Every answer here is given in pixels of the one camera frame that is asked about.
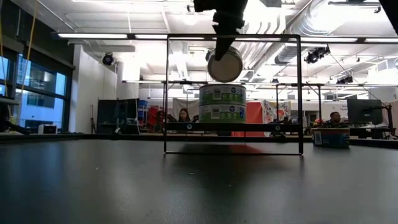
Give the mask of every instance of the white ceiling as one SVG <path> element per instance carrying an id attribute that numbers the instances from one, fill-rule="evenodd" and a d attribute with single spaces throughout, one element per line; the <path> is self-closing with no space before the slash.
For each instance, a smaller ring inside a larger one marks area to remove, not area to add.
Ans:
<path id="1" fill-rule="evenodd" d="M 12 0 L 26 11 L 32 13 L 34 1 Z M 249 0 L 258 4 L 259 0 Z M 297 13 L 308 0 L 296 0 L 296 6 L 283 9 L 282 12 L 289 20 Z M 38 19 L 59 32 L 122 32 L 122 33 L 214 33 L 212 28 L 213 12 L 194 14 L 187 12 L 187 4 L 191 0 L 140 0 L 128 3 L 93 3 L 81 0 L 39 0 Z M 272 9 L 255 7 L 250 24 L 256 25 L 274 12 Z M 363 9 L 360 13 L 342 13 L 335 16 L 347 17 L 348 22 L 333 31 L 334 36 L 378 36 L 395 37 L 390 22 L 384 11 L 373 13 L 374 9 Z M 189 45 L 214 47 L 215 43 L 190 42 Z M 164 42 L 143 42 L 129 40 L 112 40 L 91 42 L 91 45 L 122 45 L 135 46 L 136 58 L 141 64 L 143 75 L 164 74 L 166 61 L 166 46 Z M 358 63 L 363 63 L 372 57 L 397 55 L 396 45 L 330 45 L 332 55 L 345 68 L 351 68 Z M 356 58 L 364 57 L 360 62 Z M 189 70 L 206 70 L 204 54 L 189 56 L 187 68 Z M 343 69 L 333 58 L 327 57 L 314 65 L 303 62 L 303 76 L 327 80 L 332 75 L 339 74 Z M 283 74 L 289 77 L 297 75 L 297 68 L 286 67 Z"/>

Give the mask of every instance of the ceiling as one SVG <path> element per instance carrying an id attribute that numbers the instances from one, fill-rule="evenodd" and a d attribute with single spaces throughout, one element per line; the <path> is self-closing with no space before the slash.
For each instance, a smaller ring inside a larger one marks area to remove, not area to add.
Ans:
<path id="1" fill-rule="evenodd" d="M 12 0 L 21 8 L 32 13 L 34 1 Z M 214 33 L 212 28 L 213 11 L 193 13 L 187 11 L 187 6 L 193 6 L 192 0 L 39 0 L 37 17 L 58 32 L 102 32 L 102 33 Z M 284 5 L 282 9 L 267 8 L 260 0 L 249 0 L 245 11 L 245 33 L 280 34 L 286 23 L 295 19 L 295 15 L 309 2 L 309 0 L 289 0 L 295 4 Z M 327 24 L 331 21 L 344 21 L 330 36 L 377 36 L 396 37 L 384 11 L 374 13 L 375 8 L 341 7 L 335 13 L 321 14 L 319 21 Z M 85 50 L 95 57 L 101 58 L 105 52 L 101 48 L 116 45 L 134 46 L 132 52 L 115 52 L 120 60 L 124 55 L 134 54 L 141 65 L 141 75 L 148 79 L 164 77 L 166 61 L 166 44 L 163 41 L 136 40 L 99 40 L 78 42 L 85 46 Z M 189 46 L 215 47 L 214 42 L 187 42 Z M 245 69 L 252 70 L 266 54 L 271 44 L 235 44 L 244 56 Z M 306 56 L 309 47 L 302 52 Z M 368 69 L 383 57 L 398 57 L 397 45 L 347 45 L 331 44 L 331 56 L 326 56 L 318 63 L 308 65 L 304 61 L 302 74 L 310 82 L 330 81 L 330 77 L 338 77 L 344 69 L 357 67 L 357 79 L 366 78 Z M 205 52 L 195 52 L 186 55 L 184 59 L 188 73 L 206 73 Z M 176 63 L 170 60 L 171 69 L 177 70 Z M 280 82 L 292 82 L 297 76 L 297 67 L 292 62 L 282 67 L 279 73 L 271 76 L 266 71 L 255 74 L 259 77 L 267 76 L 264 82 L 271 78 L 278 78 Z"/>

